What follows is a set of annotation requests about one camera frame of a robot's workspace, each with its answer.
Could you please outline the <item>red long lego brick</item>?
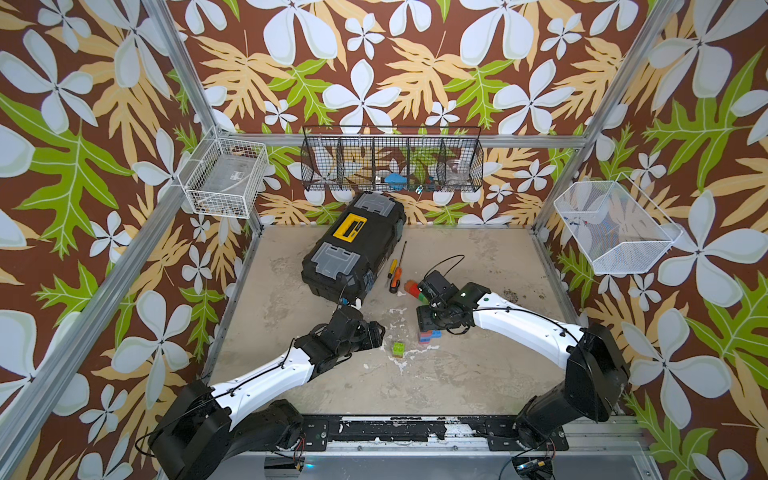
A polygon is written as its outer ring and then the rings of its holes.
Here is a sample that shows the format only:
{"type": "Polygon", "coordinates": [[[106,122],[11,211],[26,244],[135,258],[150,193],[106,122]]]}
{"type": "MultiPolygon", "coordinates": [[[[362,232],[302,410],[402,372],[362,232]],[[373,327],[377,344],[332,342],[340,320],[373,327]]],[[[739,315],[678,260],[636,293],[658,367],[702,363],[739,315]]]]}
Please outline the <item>red long lego brick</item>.
{"type": "Polygon", "coordinates": [[[414,280],[408,280],[405,283],[404,290],[414,298],[420,298],[422,296],[422,292],[418,286],[418,283],[414,280]]]}

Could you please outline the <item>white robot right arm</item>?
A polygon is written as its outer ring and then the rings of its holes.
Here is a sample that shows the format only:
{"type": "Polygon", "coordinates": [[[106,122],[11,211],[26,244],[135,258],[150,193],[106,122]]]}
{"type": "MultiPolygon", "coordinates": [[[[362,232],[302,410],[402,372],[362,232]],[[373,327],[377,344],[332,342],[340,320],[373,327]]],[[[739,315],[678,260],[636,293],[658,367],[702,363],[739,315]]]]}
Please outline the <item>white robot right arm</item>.
{"type": "Polygon", "coordinates": [[[579,418],[606,422],[629,383],[629,366],[601,324],[581,327],[520,307],[480,284],[459,288],[432,271],[418,284],[426,303],[417,309],[419,330],[461,335],[488,330],[536,351],[564,371],[564,379],[529,400],[516,416],[512,438],[537,448],[579,418]]]}

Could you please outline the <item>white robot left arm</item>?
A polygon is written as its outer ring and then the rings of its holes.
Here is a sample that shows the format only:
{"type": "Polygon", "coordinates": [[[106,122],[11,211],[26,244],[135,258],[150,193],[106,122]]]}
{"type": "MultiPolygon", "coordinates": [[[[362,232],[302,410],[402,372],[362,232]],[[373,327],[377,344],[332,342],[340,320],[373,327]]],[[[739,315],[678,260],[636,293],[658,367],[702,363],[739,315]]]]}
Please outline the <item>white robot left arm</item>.
{"type": "Polygon", "coordinates": [[[243,452],[297,445],[304,418],[283,394],[356,352],[380,348],[385,333],[358,309],[338,307],[328,322],[255,370],[213,386],[202,380],[186,385],[149,434],[150,453],[169,479],[206,479],[243,452]]]}

